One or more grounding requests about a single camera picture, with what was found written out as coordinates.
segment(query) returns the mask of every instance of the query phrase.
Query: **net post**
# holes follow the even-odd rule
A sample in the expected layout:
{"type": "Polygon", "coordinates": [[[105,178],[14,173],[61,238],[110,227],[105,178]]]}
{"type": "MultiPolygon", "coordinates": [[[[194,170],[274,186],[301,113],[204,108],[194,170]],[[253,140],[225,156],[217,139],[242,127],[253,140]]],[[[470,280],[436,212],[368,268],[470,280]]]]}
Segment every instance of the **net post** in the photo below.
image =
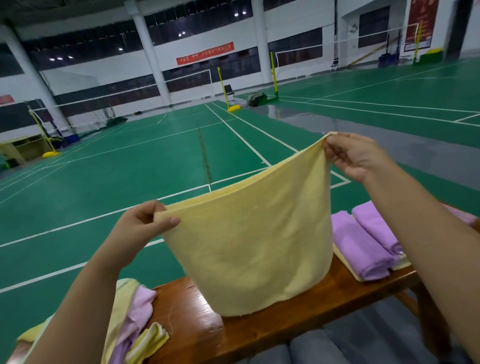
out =
{"type": "Polygon", "coordinates": [[[225,95],[225,101],[227,102],[227,109],[229,109],[230,104],[228,103],[228,97],[227,97],[227,93],[225,91],[225,86],[223,86],[222,74],[220,73],[220,67],[217,67],[216,69],[218,71],[218,76],[220,77],[220,82],[222,84],[223,94],[225,95]]]}
{"type": "Polygon", "coordinates": [[[417,63],[417,55],[420,47],[421,33],[422,33],[423,21],[420,22],[418,26],[417,37],[415,39],[415,52],[413,53],[413,63],[417,63]]]}
{"type": "Polygon", "coordinates": [[[36,113],[34,111],[32,111],[32,108],[30,107],[30,105],[28,103],[25,103],[28,107],[28,113],[30,114],[30,116],[33,118],[33,120],[35,120],[36,124],[38,125],[38,127],[40,128],[41,132],[42,132],[42,136],[43,138],[45,139],[45,141],[47,142],[48,146],[52,149],[52,151],[56,152],[56,149],[53,147],[53,144],[51,143],[50,141],[50,138],[48,137],[48,135],[45,133],[45,130],[43,129],[43,126],[42,124],[40,123],[40,121],[38,120],[37,116],[36,116],[36,113]]]}
{"type": "Polygon", "coordinates": [[[273,62],[273,52],[270,52],[270,61],[272,62],[273,84],[275,86],[275,98],[278,100],[278,85],[276,84],[275,63],[273,62]]]}

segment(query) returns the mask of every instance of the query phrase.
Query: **yellow post base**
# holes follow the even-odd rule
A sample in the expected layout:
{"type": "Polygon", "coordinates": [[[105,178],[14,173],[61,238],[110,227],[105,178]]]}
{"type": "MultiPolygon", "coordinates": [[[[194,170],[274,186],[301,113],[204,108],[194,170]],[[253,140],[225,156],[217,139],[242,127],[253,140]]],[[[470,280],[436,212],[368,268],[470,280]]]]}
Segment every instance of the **yellow post base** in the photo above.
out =
{"type": "Polygon", "coordinates": [[[45,152],[42,154],[42,158],[50,158],[50,157],[55,157],[57,156],[58,154],[60,154],[60,152],[57,152],[57,151],[50,151],[50,152],[45,152]]]}
{"type": "Polygon", "coordinates": [[[240,110],[241,109],[241,106],[240,105],[233,105],[233,106],[230,106],[227,111],[228,112],[232,112],[232,111],[236,111],[236,110],[240,110]]]}

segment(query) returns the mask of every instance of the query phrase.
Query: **forearm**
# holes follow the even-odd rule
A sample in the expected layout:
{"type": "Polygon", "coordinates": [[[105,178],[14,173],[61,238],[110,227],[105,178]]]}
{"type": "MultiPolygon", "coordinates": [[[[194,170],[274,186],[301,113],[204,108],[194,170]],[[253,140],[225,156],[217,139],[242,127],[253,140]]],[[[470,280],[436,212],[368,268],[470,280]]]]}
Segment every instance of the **forearm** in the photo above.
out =
{"type": "Polygon", "coordinates": [[[99,363],[115,298],[118,271],[92,258],[70,287],[26,364],[99,363]]]}
{"type": "Polygon", "coordinates": [[[393,163],[370,172],[364,185],[449,325],[480,363],[480,234],[393,163]]]}

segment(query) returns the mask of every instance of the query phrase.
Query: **right hand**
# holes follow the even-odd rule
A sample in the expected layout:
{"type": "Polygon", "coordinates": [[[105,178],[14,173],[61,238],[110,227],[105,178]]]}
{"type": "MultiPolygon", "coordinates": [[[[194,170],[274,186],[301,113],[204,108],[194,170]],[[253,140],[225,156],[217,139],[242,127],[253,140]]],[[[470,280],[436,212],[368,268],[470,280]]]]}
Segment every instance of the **right hand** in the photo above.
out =
{"type": "Polygon", "coordinates": [[[354,133],[335,133],[323,147],[329,161],[360,183],[373,170],[395,164],[373,139],[354,133]]]}

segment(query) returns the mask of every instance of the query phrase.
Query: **bench leg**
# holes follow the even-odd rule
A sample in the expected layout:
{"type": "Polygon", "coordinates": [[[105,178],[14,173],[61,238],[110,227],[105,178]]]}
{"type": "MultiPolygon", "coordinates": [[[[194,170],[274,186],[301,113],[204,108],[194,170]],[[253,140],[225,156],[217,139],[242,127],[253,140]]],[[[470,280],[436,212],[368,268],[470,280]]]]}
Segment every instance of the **bench leg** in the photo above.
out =
{"type": "Polygon", "coordinates": [[[446,320],[423,283],[412,287],[411,290],[417,296],[424,345],[437,359],[448,358],[452,350],[452,344],[450,342],[450,329],[446,320]]]}

